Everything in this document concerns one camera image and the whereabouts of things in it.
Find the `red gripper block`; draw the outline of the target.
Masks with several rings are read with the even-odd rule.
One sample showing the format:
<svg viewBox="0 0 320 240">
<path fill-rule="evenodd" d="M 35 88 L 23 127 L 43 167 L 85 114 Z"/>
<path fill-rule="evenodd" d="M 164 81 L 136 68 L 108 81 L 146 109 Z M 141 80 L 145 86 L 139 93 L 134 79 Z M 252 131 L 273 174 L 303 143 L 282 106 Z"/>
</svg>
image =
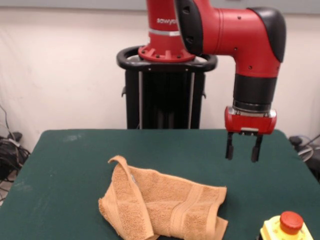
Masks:
<svg viewBox="0 0 320 240">
<path fill-rule="evenodd" d="M 251 161 L 259 161 L 263 135 L 270 135 L 276 126 L 277 112 L 271 109 L 265 113 L 245 112 L 227 106 L 224 112 L 224 122 L 227 133 L 227 144 L 225 158 L 233 159 L 234 146 L 233 134 L 241 132 L 253 132 L 256 136 L 255 145 L 252 148 Z"/>
</svg>

